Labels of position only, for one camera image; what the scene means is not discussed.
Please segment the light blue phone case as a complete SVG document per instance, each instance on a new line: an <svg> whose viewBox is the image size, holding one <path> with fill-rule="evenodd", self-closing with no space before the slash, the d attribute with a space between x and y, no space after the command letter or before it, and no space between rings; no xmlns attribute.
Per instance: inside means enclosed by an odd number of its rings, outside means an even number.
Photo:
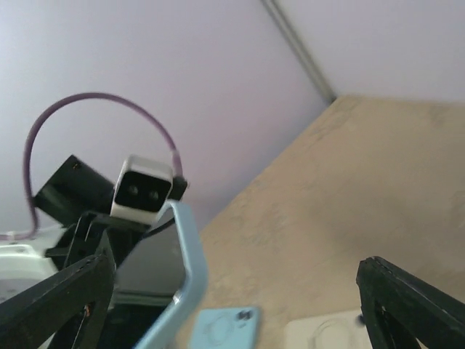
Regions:
<svg viewBox="0 0 465 349"><path fill-rule="evenodd" d="M168 200L158 215L162 216L168 210L172 211L177 227L185 280L171 303L135 345L136 348L165 348L170 344L199 306L208 287L208 265L191 208L180 201Z"/></svg>

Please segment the blue phone case on table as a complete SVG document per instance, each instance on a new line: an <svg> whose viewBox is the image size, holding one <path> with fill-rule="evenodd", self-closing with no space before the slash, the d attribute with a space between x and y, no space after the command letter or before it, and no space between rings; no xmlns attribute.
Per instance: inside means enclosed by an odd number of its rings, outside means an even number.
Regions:
<svg viewBox="0 0 465 349"><path fill-rule="evenodd" d="M259 307L209 308L198 313L188 348L253 349L259 333Z"/></svg>

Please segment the black smartphone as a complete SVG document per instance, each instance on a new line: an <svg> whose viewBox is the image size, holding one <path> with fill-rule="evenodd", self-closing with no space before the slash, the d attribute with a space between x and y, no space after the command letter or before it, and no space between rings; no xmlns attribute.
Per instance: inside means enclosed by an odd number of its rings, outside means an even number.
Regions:
<svg viewBox="0 0 465 349"><path fill-rule="evenodd" d="M177 229L147 238L116 229L108 234L117 264L113 304L165 308L185 279Z"/></svg>

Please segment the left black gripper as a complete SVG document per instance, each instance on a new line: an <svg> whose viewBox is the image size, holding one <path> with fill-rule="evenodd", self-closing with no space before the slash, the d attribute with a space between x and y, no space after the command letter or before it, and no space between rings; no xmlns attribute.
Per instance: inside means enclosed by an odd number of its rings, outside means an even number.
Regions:
<svg viewBox="0 0 465 349"><path fill-rule="evenodd" d="M54 247L45 250L45 257L62 270L105 249L112 253L119 267L139 242L173 225L172 214L152 226L88 211L65 229Z"/></svg>

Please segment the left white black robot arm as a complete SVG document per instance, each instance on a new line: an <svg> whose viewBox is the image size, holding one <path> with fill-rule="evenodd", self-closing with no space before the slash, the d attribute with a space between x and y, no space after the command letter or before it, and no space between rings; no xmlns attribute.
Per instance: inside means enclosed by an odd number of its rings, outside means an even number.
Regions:
<svg viewBox="0 0 465 349"><path fill-rule="evenodd" d="M152 225L166 200L180 200L187 187L182 174L160 161L130 155L116 184L76 156L70 156L33 197L33 208L54 218L68 230L46 256L62 269L72 241L71 228L81 215L99 212L130 222Z"/></svg>

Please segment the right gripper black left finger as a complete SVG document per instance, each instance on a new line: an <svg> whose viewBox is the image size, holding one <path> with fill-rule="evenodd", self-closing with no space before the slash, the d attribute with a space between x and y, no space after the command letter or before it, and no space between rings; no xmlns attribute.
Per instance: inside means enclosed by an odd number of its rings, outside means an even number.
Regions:
<svg viewBox="0 0 465 349"><path fill-rule="evenodd" d="M1 347L96 348L113 294L105 254L70 265L1 304Z"/></svg>

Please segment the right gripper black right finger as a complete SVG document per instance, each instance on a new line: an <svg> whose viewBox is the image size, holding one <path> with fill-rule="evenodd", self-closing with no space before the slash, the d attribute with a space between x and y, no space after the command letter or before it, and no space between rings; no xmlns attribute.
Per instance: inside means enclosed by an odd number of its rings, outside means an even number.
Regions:
<svg viewBox="0 0 465 349"><path fill-rule="evenodd" d="M373 348L463 348L464 304L382 257L360 262L356 283Z"/></svg>

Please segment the beige phone case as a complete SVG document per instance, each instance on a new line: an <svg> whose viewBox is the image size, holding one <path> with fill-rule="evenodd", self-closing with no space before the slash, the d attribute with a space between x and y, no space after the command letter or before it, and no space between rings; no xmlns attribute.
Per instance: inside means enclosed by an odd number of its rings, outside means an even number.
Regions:
<svg viewBox="0 0 465 349"><path fill-rule="evenodd" d="M285 349L371 349L360 310L290 321L284 329Z"/></svg>

